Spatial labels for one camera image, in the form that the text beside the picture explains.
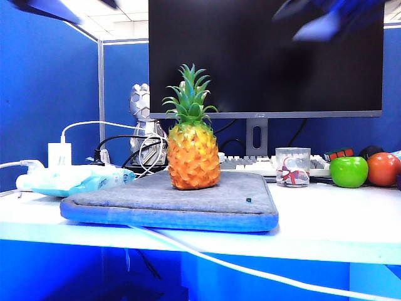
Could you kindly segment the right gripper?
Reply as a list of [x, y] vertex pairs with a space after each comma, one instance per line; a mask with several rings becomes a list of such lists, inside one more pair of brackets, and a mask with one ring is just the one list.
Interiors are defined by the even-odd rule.
[[[294, 41], [329, 41], [347, 26], [364, 26], [382, 16], [386, 1], [313, 1], [325, 14], [303, 25]], [[287, 0], [272, 17], [278, 21], [301, 12], [302, 0]]]

